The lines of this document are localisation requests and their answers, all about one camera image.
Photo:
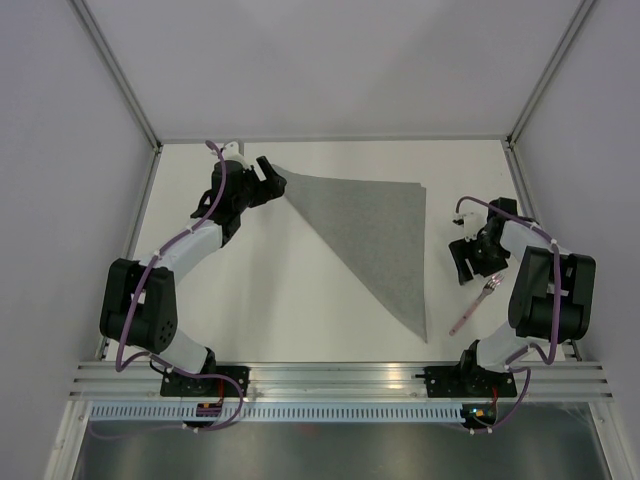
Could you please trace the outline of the pink handled fork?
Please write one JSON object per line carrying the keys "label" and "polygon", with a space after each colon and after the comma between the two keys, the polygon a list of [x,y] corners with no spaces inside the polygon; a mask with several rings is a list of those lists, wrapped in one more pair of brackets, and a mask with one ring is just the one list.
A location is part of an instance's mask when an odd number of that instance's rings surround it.
{"label": "pink handled fork", "polygon": [[451,327],[451,329],[449,330],[450,336],[455,336],[459,332],[459,330],[470,320],[481,303],[501,285],[503,280],[504,275],[502,273],[496,273],[490,277],[490,279],[483,286],[482,291],[480,292],[478,297],[466,309],[461,318]]}

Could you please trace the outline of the grey cloth napkin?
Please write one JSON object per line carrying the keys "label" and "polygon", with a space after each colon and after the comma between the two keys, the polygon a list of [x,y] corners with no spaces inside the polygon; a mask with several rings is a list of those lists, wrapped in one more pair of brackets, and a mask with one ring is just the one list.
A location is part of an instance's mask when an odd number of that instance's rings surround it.
{"label": "grey cloth napkin", "polygon": [[426,341],[426,188],[276,171],[297,213],[396,320]]}

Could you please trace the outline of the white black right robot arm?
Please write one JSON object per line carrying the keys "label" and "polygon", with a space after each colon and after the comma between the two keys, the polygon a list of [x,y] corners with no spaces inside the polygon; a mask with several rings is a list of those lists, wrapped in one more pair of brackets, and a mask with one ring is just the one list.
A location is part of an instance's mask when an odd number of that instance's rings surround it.
{"label": "white black right robot arm", "polygon": [[459,388],[478,395],[491,385],[492,372],[506,373],[532,352],[551,365],[561,344],[585,336],[596,261],[561,247],[535,219],[518,214],[514,199],[463,196],[453,223],[464,229],[464,237],[449,244],[461,286],[477,276],[493,282],[510,259],[518,263],[506,320],[474,341],[464,353],[469,362],[456,371]]}

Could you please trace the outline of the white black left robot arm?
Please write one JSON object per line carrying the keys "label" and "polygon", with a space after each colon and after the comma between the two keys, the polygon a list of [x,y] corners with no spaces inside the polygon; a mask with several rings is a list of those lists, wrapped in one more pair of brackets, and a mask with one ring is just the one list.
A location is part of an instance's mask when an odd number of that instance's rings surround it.
{"label": "white black left robot arm", "polygon": [[111,264],[99,325],[104,337],[118,342],[118,371],[147,356],[183,375],[184,385],[198,396],[217,387],[215,354],[180,329],[176,287],[231,241],[246,210],[282,197],[287,185],[265,156],[256,166],[245,164],[241,155],[218,158],[211,188],[179,233],[141,259]]}

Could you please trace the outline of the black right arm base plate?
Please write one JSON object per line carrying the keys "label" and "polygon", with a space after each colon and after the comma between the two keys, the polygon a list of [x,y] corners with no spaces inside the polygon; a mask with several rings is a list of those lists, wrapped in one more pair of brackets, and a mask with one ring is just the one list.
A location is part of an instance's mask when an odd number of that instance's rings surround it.
{"label": "black right arm base plate", "polygon": [[481,368],[464,371],[460,366],[426,367],[417,375],[424,381],[429,398],[515,398],[514,376]]}

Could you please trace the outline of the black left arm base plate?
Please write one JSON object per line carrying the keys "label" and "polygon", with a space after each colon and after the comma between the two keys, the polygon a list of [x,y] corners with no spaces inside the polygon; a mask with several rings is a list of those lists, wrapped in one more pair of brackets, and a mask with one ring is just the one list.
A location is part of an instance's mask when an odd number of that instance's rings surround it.
{"label": "black left arm base plate", "polygon": [[[215,374],[229,377],[234,380],[242,390],[242,396],[247,393],[249,386],[250,369],[245,365],[222,365],[217,366]],[[165,374],[163,376],[160,396],[161,397],[223,397],[239,398],[237,389],[228,381],[221,378],[214,379],[194,379],[176,373]]]}

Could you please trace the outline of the aluminium frame rail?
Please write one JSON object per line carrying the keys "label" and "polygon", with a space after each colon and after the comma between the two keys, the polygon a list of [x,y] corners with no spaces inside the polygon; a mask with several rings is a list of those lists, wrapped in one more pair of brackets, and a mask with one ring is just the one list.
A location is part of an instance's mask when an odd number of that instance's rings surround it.
{"label": "aluminium frame rail", "polygon": [[[241,363],[238,369],[246,399],[253,402],[419,402],[461,400],[470,396],[459,383],[450,386],[443,373],[433,375],[438,362],[387,363]],[[509,391],[527,388],[533,402],[608,402],[613,391],[597,362],[561,361],[552,366],[525,362],[531,371],[515,373],[504,382]],[[124,372],[111,362],[82,362],[68,389],[70,400],[159,400],[164,381],[147,363],[136,362]]]}

